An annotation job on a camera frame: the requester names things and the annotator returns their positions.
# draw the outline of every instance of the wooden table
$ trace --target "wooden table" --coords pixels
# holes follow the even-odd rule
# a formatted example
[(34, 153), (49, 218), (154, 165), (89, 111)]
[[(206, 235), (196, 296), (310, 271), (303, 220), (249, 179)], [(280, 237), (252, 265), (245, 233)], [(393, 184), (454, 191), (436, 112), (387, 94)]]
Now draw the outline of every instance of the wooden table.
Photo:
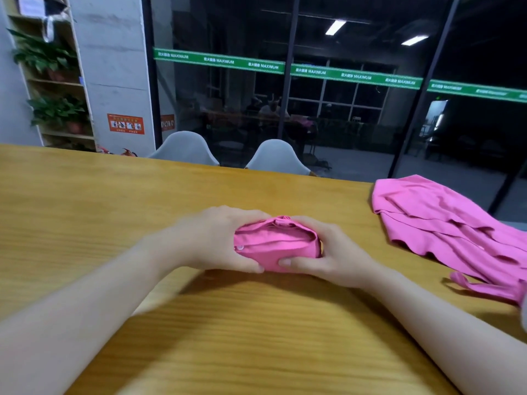
[[(371, 184), (0, 146), (0, 318), (146, 233), (212, 205), (339, 224), (382, 263), (526, 341), (515, 307), (449, 289), (447, 267), (387, 243)], [(69, 394), (451, 394), (386, 310), (309, 276), (180, 269)]]

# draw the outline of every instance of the pink cloth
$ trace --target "pink cloth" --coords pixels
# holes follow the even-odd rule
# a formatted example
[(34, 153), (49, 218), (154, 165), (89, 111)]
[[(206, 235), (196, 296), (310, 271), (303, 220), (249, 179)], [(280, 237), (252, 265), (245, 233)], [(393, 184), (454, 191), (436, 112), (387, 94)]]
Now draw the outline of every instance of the pink cloth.
[(320, 257), (317, 233), (288, 216), (246, 224), (234, 233), (234, 250), (254, 259), (265, 270), (287, 273), (278, 261), (292, 256)]
[[(424, 177), (377, 180), (372, 194), (388, 237), (431, 252), (456, 270), (450, 278), (476, 292), (521, 304), (527, 292), (527, 233), (505, 225), (470, 199)], [(485, 283), (471, 283), (463, 274)]]

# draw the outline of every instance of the green banner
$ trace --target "green banner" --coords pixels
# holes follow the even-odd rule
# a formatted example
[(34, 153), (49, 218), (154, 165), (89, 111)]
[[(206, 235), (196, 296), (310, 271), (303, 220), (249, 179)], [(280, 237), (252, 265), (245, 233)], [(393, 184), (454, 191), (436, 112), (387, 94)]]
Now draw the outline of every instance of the green banner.
[(266, 59), (233, 57), (230, 55), (209, 54), (181, 50), (154, 48), (154, 59), (183, 62), (185, 64), (217, 66), (221, 68), (253, 70), (254, 72), (284, 74), (286, 63)]
[(389, 87), (409, 88), (419, 90), (423, 79), (412, 76), (390, 75), (386, 73), (368, 72), (365, 70), (339, 69), (326, 66), (313, 66), (305, 64), (292, 64), (292, 76), (311, 77), (315, 79), (328, 79), (349, 81)]
[(470, 83), (458, 83), (456, 81), (432, 79), (428, 85), (428, 91), (527, 103), (527, 91), (514, 88), (482, 86)]
[[(251, 70), (254, 72), (274, 73), (279, 75), (284, 74), (286, 65), (285, 62), (271, 61), (267, 59), (234, 57), (230, 55), (163, 48), (154, 48), (154, 59), (184, 64)], [(423, 79), (420, 77), (390, 75), (378, 72), (368, 72), (365, 70), (339, 69), (329, 66), (307, 64), (292, 64), (291, 75), (314, 79), (339, 80), (350, 83), (408, 88), (412, 90), (419, 90), (423, 83)], [(527, 103), (527, 91), (514, 88), (481, 86), (477, 84), (432, 79), (427, 90), (429, 92), (441, 92), (444, 94)]]

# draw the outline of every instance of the finger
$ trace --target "finger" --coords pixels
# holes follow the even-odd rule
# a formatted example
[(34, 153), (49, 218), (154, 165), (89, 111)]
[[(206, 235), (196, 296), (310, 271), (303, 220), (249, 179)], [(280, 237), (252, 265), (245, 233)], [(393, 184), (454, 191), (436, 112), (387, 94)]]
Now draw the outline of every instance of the finger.
[(255, 223), (260, 220), (269, 219), (271, 215), (268, 213), (259, 211), (257, 209), (252, 211), (245, 211), (238, 209), (233, 211), (234, 222), (237, 225), (236, 228), (243, 226), (244, 224)]
[(285, 267), (291, 272), (312, 274), (321, 276), (327, 271), (328, 260), (326, 258), (285, 258), (278, 261), (278, 265)]
[(225, 270), (237, 270), (246, 273), (263, 273), (264, 267), (254, 259), (246, 258), (236, 252), (232, 252), (227, 259), (221, 263), (221, 268)]
[(291, 219), (313, 230), (315, 233), (317, 233), (318, 237), (322, 241), (327, 241), (331, 235), (330, 232), (332, 228), (331, 225), (327, 223), (320, 222), (316, 219), (310, 218), (309, 216), (293, 216)]

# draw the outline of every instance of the chair backrest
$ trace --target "chair backrest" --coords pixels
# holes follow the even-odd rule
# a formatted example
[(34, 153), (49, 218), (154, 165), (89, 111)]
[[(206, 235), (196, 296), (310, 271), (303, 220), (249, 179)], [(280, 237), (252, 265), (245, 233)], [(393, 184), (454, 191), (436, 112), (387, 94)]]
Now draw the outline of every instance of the chair backrest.
[(266, 140), (261, 143), (246, 168), (305, 176), (311, 173), (297, 158), (293, 147), (279, 139)]
[(187, 131), (172, 133), (166, 138), (161, 147), (148, 158), (211, 166), (220, 164), (210, 152), (205, 139), (198, 133)]

